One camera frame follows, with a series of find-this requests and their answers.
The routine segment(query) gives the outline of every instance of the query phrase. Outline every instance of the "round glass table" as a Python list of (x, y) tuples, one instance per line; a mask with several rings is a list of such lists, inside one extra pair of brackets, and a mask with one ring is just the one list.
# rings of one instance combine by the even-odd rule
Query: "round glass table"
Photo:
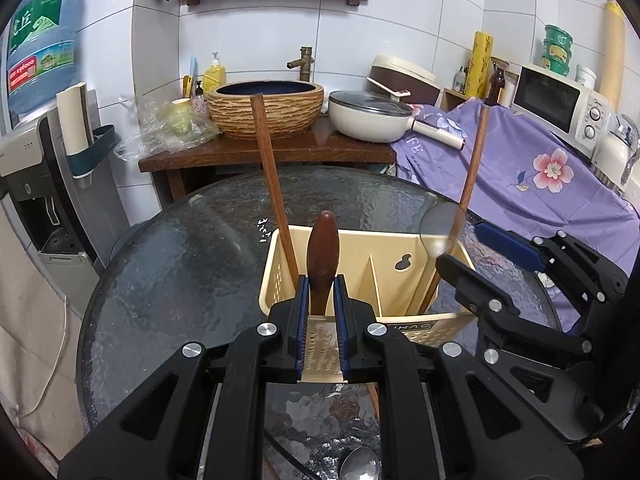
[[(396, 178), (305, 166), (280, 171), (290, 224), (311, 226), (322, 210), (347, 230), (418, 233), (422, 216), (448, 199)], [(522, 316), (558, 328), (537, 277), (478, 242), (469, 212), (461, 241), (480, 274), (511, 294)], [(261, 173), (212, 184), (153, 218), (110, 263), (92, 297), (78, 348), (78, 394), (87, 429), (104, 417), (185, 342), (232, 341), (264, 321), (258, 292), (275, 229)], [(455, 312), (441, 283), (430, 312)], [(474, 352), (475, 322), (456, 337)], [(344, 449), (380, 437), (365, 386), (270, 385), (265, 428), (300, 462), (337, 478)], [(265, 444), (282, 480), (294, 469)]]

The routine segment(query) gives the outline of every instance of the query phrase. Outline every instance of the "wooden counter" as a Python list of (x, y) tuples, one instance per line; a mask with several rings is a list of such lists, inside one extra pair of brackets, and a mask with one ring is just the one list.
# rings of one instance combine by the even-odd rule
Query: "wooden counter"
[[(337, 132), (328, 117), (320, 116), (309, 130), (289, 139), (273, 141), (276, 162), (380, 162), (392, 164), (396, 152), (388, 144), (351, 139)], [(188, 191), (181, 170), (206, 166), (260, 163), (256, 140), (217, 136), (206, 144), (178, 153), (159, 153), (138, 163), (140, 171), (166, 172), (174, 200)]]

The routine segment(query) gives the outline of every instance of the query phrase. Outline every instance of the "wooden table leg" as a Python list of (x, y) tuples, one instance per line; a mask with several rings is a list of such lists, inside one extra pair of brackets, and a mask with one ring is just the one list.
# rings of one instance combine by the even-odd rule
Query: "wooden table leg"
[(187, 196), (180, 170), (167, 170), (166, 176), (169, 180), (169, 188), (171, 189), (171, 195), (174, 197), (174, 202)]

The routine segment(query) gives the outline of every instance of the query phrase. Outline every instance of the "stacked green containers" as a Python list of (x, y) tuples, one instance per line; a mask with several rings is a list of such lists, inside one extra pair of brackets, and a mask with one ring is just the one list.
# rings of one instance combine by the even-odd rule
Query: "stacked green containers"
[(551, 72), (566, 76), (569, 73), (571, 46), (574, 44), (574, 38), (555, 25), (547, 25), (545, 32), (545, 53), (542, 56), (542, 66)]

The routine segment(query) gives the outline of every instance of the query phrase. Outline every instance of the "rolled yellow mat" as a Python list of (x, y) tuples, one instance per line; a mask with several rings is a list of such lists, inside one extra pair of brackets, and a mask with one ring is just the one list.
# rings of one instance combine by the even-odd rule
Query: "rolled yellow mat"
[(469, 62), (469, 75), (466, 78), (465, 95), (484, 97), (484, 82), (491, 63), (491, 50), (494, 38), (484, 32), (476, 32), (474, 49)]
[(618, 110), (625, 73), (625, 19), (616, 0), (607, 0), (606, 38), (600, 93)]

